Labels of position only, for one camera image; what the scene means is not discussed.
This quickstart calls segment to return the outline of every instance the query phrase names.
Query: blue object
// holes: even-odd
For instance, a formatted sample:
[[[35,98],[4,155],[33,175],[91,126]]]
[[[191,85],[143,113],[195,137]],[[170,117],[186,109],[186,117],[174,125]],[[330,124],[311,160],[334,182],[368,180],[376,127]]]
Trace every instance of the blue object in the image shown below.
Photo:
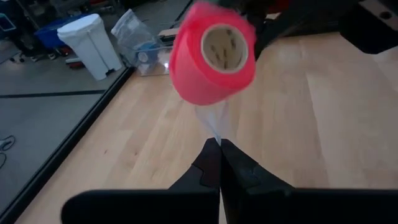
[[[155,65],[157,63],[157,54],[159,51],[159,44],[153,42],[146,42],[142,44],[137,51],[137,61],[140,64]]]
[[[58,38],[57,29],[87,15],[88,14],[81,14],[79,16],[73,16],[66,19],[58,19],[56,21],[53,21],[35,32],[35,36],[39,38],[43,45],[48,49],[63,47],[66,44]]]

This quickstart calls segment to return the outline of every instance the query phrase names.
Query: pink tape roll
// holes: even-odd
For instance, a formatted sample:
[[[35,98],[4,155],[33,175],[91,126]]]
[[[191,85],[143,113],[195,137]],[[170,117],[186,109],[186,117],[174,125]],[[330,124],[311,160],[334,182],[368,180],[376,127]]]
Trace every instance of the pink tape roll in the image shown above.
[[[234,11],[207,2],[189,10],[174,41],[170,77],[180,96],[210,105],[254,79],[254,28]]]

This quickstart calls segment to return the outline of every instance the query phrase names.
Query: wooden table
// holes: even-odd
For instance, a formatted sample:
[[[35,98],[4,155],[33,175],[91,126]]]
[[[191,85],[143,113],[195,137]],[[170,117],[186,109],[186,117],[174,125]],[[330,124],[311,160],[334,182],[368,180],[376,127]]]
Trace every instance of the wooden table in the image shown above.
[[[230,138],[297,187],[397,188],[397,61],[338,34],[281,39],[230,99]],[[208,137],[168,76],[133,75],[17,223],[59,223],[84,190],[167,188]]]

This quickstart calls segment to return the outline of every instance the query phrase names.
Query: white trash can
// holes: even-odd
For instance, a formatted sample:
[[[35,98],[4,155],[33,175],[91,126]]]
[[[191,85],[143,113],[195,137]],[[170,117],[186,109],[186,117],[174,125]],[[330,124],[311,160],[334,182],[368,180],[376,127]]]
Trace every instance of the white trash can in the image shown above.
[[[57,32],[60,40],[72,48],[96,80],[106,78],[109,70],[122,67],[98,14],[73,21]]]

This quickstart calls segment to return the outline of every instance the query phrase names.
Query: trash can lid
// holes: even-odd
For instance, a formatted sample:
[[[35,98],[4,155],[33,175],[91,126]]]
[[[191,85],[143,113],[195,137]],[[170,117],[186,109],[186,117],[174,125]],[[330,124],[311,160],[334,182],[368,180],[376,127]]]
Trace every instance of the trash can lid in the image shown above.
[[[89,31],[90,29],[100,24],[101,21],[102,19],[100,18],[100,15],[91,14],[70,22],[61,28],[58,28],[57,32],[61,35],[77,35],[79,33],[85,33]]]

